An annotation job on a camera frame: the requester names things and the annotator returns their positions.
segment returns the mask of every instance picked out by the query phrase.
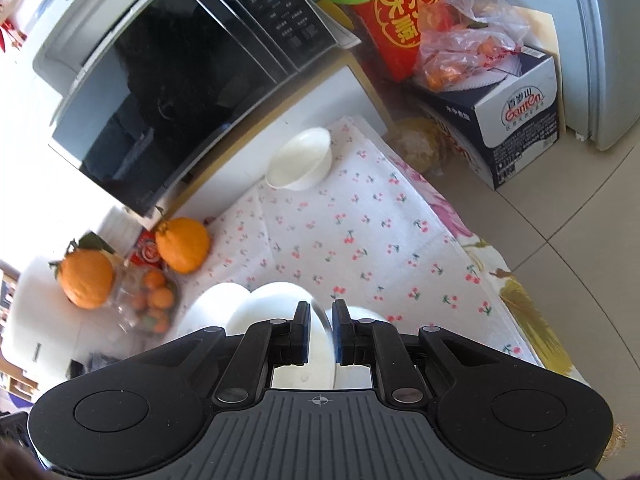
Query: screw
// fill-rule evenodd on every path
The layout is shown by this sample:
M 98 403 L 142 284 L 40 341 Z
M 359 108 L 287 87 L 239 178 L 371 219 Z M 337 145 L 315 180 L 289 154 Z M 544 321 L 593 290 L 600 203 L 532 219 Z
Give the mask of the screw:
M 398 388 L 391 396 L 396 402 L 402 402 L 403 404 L 415 404 L 424 397 L 422 392 L 415 388 Z
M 218 400 L 227 404 L 237 404 L 245 400 L 249 394 L 242 388 L 227 388 L 218 394 Z

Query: small orange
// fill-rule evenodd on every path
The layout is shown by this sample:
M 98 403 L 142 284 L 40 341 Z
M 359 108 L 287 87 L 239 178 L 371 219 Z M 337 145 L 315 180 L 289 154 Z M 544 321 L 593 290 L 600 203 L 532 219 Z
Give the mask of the small orange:
M 165 286 L 149 292 L 146 299 L 151 308 L 165 310 L 174 306 L 174 294 Z
M 153 327 L 153 331 L 156 334 L 164 334 L 169 330 L 171 324 L 169 323 L 169 316 L 164 310 L 150 308 L 146 314 L 156 320 L 156 324 Z
M 158 252 L 175 272 L 189 274 L 200 268 L 209 256 L 211 237 L 201 222 L 173 218 L 156 229 Z
M 143 292 L 134 294 L 129 300 L 129 304 L 133 310 L 140 311 L 146 309 L 146 295 Z
M 142 278 L 142 282 L 149 290 L 155 290 L 166 285 L 166 277 L 160 269 L 150 269 Z

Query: crosshair mark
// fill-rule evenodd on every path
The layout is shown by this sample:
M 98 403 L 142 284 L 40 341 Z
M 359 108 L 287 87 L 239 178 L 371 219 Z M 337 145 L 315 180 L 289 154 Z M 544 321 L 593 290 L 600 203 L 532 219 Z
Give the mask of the crosshair mark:
M 314 403 L 316 406 L 324 406 L 326 403 L 331 402 L 331 399 L 327 399 L 325 396 L 322 395 L 318 395 L 315 396 L 313 399 L 309 399 L 312 403 Z

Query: circular pad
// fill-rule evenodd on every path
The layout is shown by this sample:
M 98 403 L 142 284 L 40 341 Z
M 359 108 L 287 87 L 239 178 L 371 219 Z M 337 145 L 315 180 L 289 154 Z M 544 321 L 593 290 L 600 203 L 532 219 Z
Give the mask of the circular pad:
M 491 409 L 505 426 L 520 431 L 546 431 L 566 417 L 562 400 L 539 390 L 512 390 L 494 399 Z
M 88 430 L 113 433 L 139 424 L 148 412 L 145 397 L 125 390 L 107 390 L 78 402 L 74 416 Z

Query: beige floor tile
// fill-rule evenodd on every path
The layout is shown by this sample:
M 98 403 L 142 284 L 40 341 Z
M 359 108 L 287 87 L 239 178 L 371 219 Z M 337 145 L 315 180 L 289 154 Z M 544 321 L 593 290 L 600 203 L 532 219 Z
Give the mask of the beige floor tile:
M 628 443 L 602 463 L 609 479 L 640 470 L 640 370 L 602 309 L 562 258 L 545 245 L 515 272 L 575 366 L 626 424 Z
M 433 186 L 451 203 L 469 229 L 493 244 L 508 266 L 515 269 L 545 241 L 500 194 L 491 190 L 453 158 L 444 175 L 429 177 Z
M 640 360 L 640 146 L 550 243 Z
M 636 123 L 599 152 L 571 132 L 505 183 L 499 192 L 547 239 L 587 202 L 640 140 Z

